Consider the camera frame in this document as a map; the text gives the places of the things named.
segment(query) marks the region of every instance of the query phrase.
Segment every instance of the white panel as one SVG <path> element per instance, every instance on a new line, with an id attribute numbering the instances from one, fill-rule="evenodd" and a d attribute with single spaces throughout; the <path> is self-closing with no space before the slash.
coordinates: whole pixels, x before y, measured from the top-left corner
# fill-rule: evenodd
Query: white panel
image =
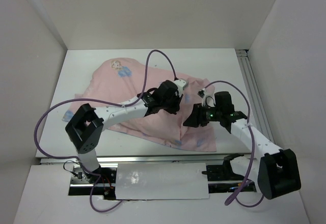
<path id="1" fill-rule="evenodd" d="M 175 70 L 193 77 L 210 81 L 227 80 L 235 84 L 248 96 L 238 59 L 234 49 L 162 49 L 171 59 Z M 71 99 L 75 93 L 83 93 L 93 72 L 106 60 L 116 57 L 134 58 L 145 63 L 150 49 L 129 50 L 69 50 L 53 96 L 52 105 Z M 151 56 L 152 67 L 170 70 L 170 64 L 159 53 Z M 216 91 L 229 91 L 236 109 L 247 113 L 247 105 L 242 96 L 226 84 L 216 84 Z M 65 131 L 66 122 L 62 116 L 69 108 L 65 104 L 53 110 L 46 119 L 40 145 L 53 155 L 75 155 L 76 150 Z M 217 153 L 247 153 L 249 150 L 236 137 L 230 135 L 219 123 L 211 124 L 215 129 Z M 187 155 L 211 154 L 172 149 L 142 138 L 105 130 L 96 148 L 98 156 L 144 156 L 144 155 Z"/>
<path id="2" fill-rule="evenodd" d="M 33 128 L 65 51 L 26 0 L 0 0 L 0 216 L 12 223 L 34 162 Z"/>
<path id="3" fill-rule="evenodd" d="M 99 214 L 89 205 L 89 196 L 68 196 L 70 174 L 61 165 L 33 166 L 14 224 L 132 223 L 132 224 L 309 224 L 298 192 L 268 201 L 256 208 L 237 203 L 224 205 L 230 193 L 210 194 L 207 200 L 153 200 L 123 202 L 117 209 Z M 241 193 L 252 204 L 260 195 Z M 106 209 L 115 204 L 94 196 L 94 205 Z"/>
<path id="4" fill-rule="evenodd" d="M 274 140 L 297 155 L 311 223 L 325 223 L 326 0 L 276 0 L 249 58 Z"/>
<path id="5" fill-rule="evenodd" d="M 68 49 L 248 49 L 275 0 L 42 0 Z"/>
<path id="6" fill-rule="evenodd" d="M 119 164 L 116 179 L 118 200 L 208 199 L 205 163 Z"/>

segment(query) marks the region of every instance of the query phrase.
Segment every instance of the robotic arm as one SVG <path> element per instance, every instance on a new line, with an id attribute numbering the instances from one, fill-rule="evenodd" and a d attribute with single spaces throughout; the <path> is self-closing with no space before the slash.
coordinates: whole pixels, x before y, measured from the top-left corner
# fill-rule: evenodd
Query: robotic arm
<path id="1" fill-rule="evenodd" d="M 247 116 L 234 110 L 231 95 L 228 92 L 215 93 L 215 105 L 209 106 L 206 101 L 209 97 L 204 91 L 199 95 L 203 98 L 202 104 L 194 104 L 193 111 L 184 126 L 206 126 L 211 121 L 217 121 L 230 134 L 240 139 L 251 150 L 252 138 L 247 124 Z M 300 176 L 295 153 L 283 150 L 268 140 L 252 125 L 255 138 L 255 158 L 249 175 L 258 192 L 271 200 L 301 188 Z M 223 165 L 229 167 L 231 173 L 244 176 L 249 159 L 243 155 L 234 154 L 225 157 Z"/>
<path id="2" fill-rule="evenodd" d="M 170 114 L 176 114 L 180 110 L 183 91 L 187 85 L 187 81 L 183 79 L 174 82 L 166 80 L 158 88 L 144 92 L 133 106 L 92 108 L 88 103 L 82 105 L 67 124 L 66 132 L 87 171 L 101 173 L 95 147 L 103 130 L 130 119 L 156 114 L 161 109 Z M 120 104 L 131 104 L 139 96 L 140 94 Z M 86 173 L 86 175 L 90 180 L 92 179 L 91 174 Z"/>

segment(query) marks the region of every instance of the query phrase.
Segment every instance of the pink blanket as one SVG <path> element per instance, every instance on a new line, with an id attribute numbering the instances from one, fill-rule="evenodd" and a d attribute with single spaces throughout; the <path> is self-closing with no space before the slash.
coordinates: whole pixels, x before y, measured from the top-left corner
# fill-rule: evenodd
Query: pink blanket
<path id="1" fill-rule="evenodd" d="M 145 66 L 128 58 L 117 58 L 105 61 L 94 73 L 90 85 L 82 95 L 76 97 L 95 98 L 114 103 L 124 102 L 136 96 L 144 84 Z M 194 103 L 200 103 L 198 91 L 209 84 L 207 79 L 193 78 L 177 73 L 178 78 L 188 81 L 188 87 L 180 103 L 177 115 L 161 110 L 155 115 L 131 119 L 110 127 L 110 130 L 127 133 L 171 148 L 201 152 L 215 152 L 215 138 L 210 126 L 190 128 L 182 124 L 188 118 Z M 153 67 L 148 68 L 145 91 L 155 88 L 165 80 L 173 80 L 173 72 Z M 211 86 L 208 92 L 213 93 Z M 63 120 L 69 121 L 77 109 L 87 102 L 74 102 L 65 113 Z M 105 106 L 90 102 L 92 107 Z"/>

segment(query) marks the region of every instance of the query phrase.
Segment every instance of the cartoon print on cloth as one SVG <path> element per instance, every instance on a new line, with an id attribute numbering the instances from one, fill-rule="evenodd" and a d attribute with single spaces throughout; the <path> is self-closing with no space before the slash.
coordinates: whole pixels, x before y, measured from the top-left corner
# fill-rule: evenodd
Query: cartoon print on cloth
<path id="1" fill-rule="evenodd" d="M 112 60 L 111 67 L 118 71 L 118 75 L 120 77 L 126 77 L 126 76 L 131 77 L 131 75 L 132 75 L 131 70 L 129 70 L 129 68 L 127 66 L 121 66 L 121 63 L 119 60 Z"/>

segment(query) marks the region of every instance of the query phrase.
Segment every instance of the purple cable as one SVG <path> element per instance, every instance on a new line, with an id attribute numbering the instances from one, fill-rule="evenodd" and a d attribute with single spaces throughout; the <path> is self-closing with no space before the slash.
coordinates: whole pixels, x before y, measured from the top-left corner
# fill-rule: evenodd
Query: purple cable
<path id="1" fill-rule="evenodd" d="M 251 171 L 251 167 L 253 165 L 253 162 L 254 162 L 254 157 L 255 157 L 255 137 L 254 137 L 254 133 L 251 129 L 251 126 L 249 124 L 249 120 L 250 120 L 250 105 L 249 105 L 249 102 L 248 102 L 248 99 L 246 98 L 246 96 L 243 94 L 243 92 L 237 88 L 235 85 L 233 85 L 232 83 L 229 83 L 228 81 L 224 81 L 224 80 L 217 80 L 217 81 L 213 81 L 211 82 L 210 84 L 208 84 L 205 88 L 208 88 L 210 85 L 213 85 L 215 83 L 225 83 L 225 84 L 228 84 L 230 86 L 232 86 L 233 88 L 235 88 L 244 98 L 244 100 L 246 101 L 246 104 L 247 104 L 247 107 L 248 107 L 248 117 L 247 117 L 247 123 L 248 123 L 248 130 L 250 132 L 250 135 L 251 135 L 251 139 L 252 139 L 252 148 L 251 148 L 251 155 L 250 155 L 250 160 L 249 160 L 249 165 L 248 165 L 248 169 L 247 169 L 247 172 L 246 174 L 244 175 L 244 178 L 243 178 L 243 181 L 241 183 L 241 186 L 239 188 L 237 188 L 224 202 L 224 204 L 226 206 L 230 205 L 234 200 L 237 200 L 238 203 L 240 203 L 240 201 L 237 199 L 237 196 L 239 195 L 239 193 L 243 190 L 243 188 L 247 185 L 247 181 L 248 181 L 248 177 L 249 177 L 249 174 L 250 174 L 250 171 Z M 264 196 L 262 196 L 261 200 L 254 204 L 254 205 L 251 205 L 251 206 L 246 206 L 244 204 L 241 204 L 242 206 L 245 206 L 245 207 L 256 207 L 257 205 L 259 205 L 262 200 L 264 199 Z"/>
<path id="2" fill-rule="evenodd" d="M 129 106 L 133 106 L 134 104 L 136 104 L 140 99 L 141 97 L 143 96 L 144 94 L 144 91 L 145 91 L 145 87 L 146 87 L 146 82 L 147 82 L 147 71 L 148 71 L 148 63 L 149 63 L 149 59 L 152 55 L 152 53 L 154 52 L 158 52 L 160 54 L 162 54 L 167 60 L 168 62 L 170 63 L 171 65 L 171 68 L 172 68 L 172 71 L 173 71 L 173 75 L 174 75 L 174 79 L 177 80 L 177 75 L 175 73 L 175 69 L 173 67 L 173 64 L 171 62 L 171 60 L 169 59 L 169 57 L 162 51 L 160 50 L 157 50 L 157 49 L 154 49 L 152 51 L 149 52 L 149 54 L 147 55 L 147 59 L 146 59 L 146 64 L 145 64 L 145 77 L 144 77 L 144 85 L 143 85 L 143 88 L 142 88 L 142 92 L 140 94 L 140 96 L 138 97 L 138 99 L 136 101 L 134 101 L 133 103 L 130 103 L 130 104 L 126 104 L 125 106 L 126 107 L 129 107 Z M 117 104 L 117 103 L 111 103 L 111 102 L 107 102 L 107 101 L 103 101 L 103 100 L 98 100 L 98 99 L 92 99 L 92 98 L 75 98 L 75 99 L 69 99 L 69 100 L 65 100 L 65 101 L 62 101 L 54 106 L 52 106 L 51 108 L 49 108 L 42 116 L 41 118 L 38 120 L 38 122 L 36 123 L 36 126 L 35 126 L 35 129 L 34 129 L 34 143 L 35 143 L 35 146 L 36 148 L 42 153 L 44 154 L 45 156 L 49 157 L 49 158 L 53 158 L 53 159 L 73 159 L 73 158 L 76 158 L 77 160 L 79 160 L 78 156 L 54 156 L 54 155 L 51 155 L 51 154 L 48 154 L 46 153 L 42 148 L 41 146 L 39 145 L 39 142 L 38 142 L 38 139 L 37 139 L 37 132 L 38 132 L 38 129 L 42 123 L 42 121 L 44 120 L 44 118 L 52 111 L 54 110 L 55 108 L 63 105 L 63 104 L 66 104 L 66 103 L 71 103 L 71 102 L 77 102 L 77 101 L 89 101 L 89 102 L 98 102 L 98 103 L 104 103 L 104 104 L 108 104 L 108 105 L 111 105 L 111 106 L 117 106 L 117 107 L 122 107 L 121 104 Z M 91 207 L 93 210 L 95 210 L 96 212 L 100 212 L 100 213 L 104 213 L 104 212 L 108 212 L 110 210 L 113 210 L 114 208 L 116 208 L 117 206 L 119 206 L 121 203 L 122 203 L 122 200 L 120 202 L 118 202 L 115 206 L 107 209 L 107 210 L 98 210 L 95 208 L 95 206 L 93 205 L 93 201 L 92 201 L 92 195 L 93 195 L 93 190 L 94 190 L 94 187 L 95 185 L 97 184 L 97 182 L 100 180 L 101 178 L 101 174 L 96 174 L 96 173 L 92 173 L 90 171 L 88 171 L 84 166 L 82 166 L 82 164 L 80 164 L 81 167 L 83 167 L 83 169 L 88 172 L 89 174 L 92 174 L 94 176 L 98 176 L 98 179 L 95 181 L 92 189 L 91 189 L 91 193 L 90 193 L 90 204 L 91 204 Z"/>

